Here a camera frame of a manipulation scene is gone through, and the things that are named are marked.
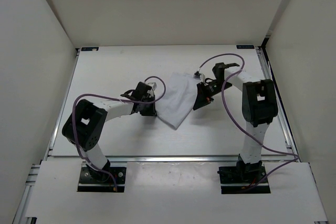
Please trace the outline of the white skirt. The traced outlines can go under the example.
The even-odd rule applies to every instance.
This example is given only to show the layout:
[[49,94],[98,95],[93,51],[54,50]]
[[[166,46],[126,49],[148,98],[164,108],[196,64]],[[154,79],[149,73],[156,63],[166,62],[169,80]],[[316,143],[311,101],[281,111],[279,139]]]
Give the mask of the white skirt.
[[197,97],[199,80],[188,73],[172,73],[166,93],[156,103],[157,115],[176,130],[192,110]]

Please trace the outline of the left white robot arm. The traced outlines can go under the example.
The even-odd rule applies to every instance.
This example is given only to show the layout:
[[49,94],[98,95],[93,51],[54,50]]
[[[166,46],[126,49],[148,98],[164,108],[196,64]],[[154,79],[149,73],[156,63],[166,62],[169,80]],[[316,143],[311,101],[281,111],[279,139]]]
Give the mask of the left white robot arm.
[[86,99],[76,102],[75,110],[62,128],[62,135],[73,144],[86,162],[90,176],[99,183],[114,183],[110,161],[102,153],[98,141],[106,122],[125,115],[139,113],[156,116],[155,82],[139,82],[114,100],[92,103]]

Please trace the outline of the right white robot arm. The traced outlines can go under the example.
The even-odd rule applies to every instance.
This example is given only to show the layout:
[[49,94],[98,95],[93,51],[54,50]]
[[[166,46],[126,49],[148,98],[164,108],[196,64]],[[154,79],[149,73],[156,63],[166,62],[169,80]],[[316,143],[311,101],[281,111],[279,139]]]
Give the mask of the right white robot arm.
[[241,71],[236,63],[217,63],[212,72],[214,79],[206,78],[197,84],[193,110],[209,105],[214,95],[230,87],[242,92],[241,107],[246,121],[243,148],[236,165],[220,167],[218,173],[224,184],[255,183],[265,173],[261,150],[266,131],[278,114],[274,83]]

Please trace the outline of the right blue corner label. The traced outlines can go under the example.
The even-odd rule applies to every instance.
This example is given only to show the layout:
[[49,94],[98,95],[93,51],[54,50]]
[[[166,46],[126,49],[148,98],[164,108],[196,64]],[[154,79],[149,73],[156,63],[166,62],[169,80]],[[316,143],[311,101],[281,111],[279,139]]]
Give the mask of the right blue corner label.
[[254,45],[237,45],[236,46],[237,49],[255,49]]

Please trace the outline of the blue corner label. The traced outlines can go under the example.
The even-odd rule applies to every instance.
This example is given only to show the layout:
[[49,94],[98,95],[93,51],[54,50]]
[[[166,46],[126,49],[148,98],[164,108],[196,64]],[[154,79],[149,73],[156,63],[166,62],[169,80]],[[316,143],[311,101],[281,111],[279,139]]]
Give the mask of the blue corner label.
[[99,47],[82,47],[81,51],[98,51]]
[[236,46],[237,49],[255,49],[254,45],[237,45]]

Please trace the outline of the left blue corner label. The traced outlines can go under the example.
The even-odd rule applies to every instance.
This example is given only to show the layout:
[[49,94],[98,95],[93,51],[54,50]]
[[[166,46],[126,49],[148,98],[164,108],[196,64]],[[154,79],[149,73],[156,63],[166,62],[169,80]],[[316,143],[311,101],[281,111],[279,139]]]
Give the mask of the left blue corner label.
[[82,47],[81,51],[98,51],[99,47]]

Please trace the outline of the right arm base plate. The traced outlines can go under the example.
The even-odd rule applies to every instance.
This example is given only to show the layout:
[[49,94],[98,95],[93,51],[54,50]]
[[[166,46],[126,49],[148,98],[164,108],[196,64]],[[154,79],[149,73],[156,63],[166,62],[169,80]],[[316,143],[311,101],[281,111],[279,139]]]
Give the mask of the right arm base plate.
[[241,177],[236,166],[221,166],[217,173],[222,195],[271,193],[267,178],[259,184],[259,181],[266,175],[264,166],[259,172],[252,172],[244,178]]

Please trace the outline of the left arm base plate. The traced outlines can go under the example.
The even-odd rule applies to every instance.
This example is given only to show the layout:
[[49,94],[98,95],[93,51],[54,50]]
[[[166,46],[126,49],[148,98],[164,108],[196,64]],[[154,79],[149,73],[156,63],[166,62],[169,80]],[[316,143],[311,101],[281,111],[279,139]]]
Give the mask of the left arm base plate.
[[101,173],[87,165],[82,165],[77,192],[123,193],[127,168],[122,166],[110,167],[109,173],[114,177],[114,180],[106,173]]

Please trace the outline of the front aluminium rail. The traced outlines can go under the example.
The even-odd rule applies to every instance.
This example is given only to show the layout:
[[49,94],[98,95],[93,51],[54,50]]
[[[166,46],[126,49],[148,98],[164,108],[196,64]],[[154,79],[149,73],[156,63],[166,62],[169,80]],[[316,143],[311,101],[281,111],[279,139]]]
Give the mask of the front aluminium rail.
[[[46,160],[71,160],[79,159],[79,156],[47,156]],[[125,162],[236,162],[237,156],[108,156],[112,163]],[[266,162],[282,162],[292,160],[293,156],[263,155]]]

